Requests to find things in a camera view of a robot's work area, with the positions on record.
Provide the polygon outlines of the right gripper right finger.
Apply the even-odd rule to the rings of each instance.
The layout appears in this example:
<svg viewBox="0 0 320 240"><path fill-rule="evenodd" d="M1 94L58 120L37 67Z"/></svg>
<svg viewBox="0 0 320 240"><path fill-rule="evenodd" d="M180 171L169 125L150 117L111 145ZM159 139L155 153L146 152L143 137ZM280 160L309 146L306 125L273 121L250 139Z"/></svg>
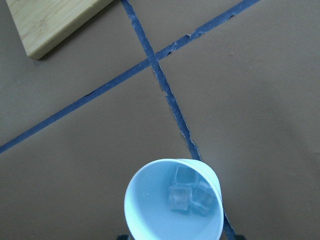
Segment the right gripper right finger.
<svg viewBox="0 0 320 240"><path fill-rule="evenodd" d="M232 238L233 240L245 240L243 235L235 234Z"/></svg>

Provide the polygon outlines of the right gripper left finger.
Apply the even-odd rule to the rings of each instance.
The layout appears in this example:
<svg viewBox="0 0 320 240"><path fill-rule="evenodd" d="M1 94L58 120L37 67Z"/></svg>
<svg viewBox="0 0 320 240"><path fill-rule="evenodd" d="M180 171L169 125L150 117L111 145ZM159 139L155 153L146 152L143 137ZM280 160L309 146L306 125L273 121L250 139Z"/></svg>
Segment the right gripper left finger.
<svg viewBox="0 0 320 240"><path fill-rule="evenodd" d="M128 234L119 234L116 240L131 240L131 237Z"/></svg>

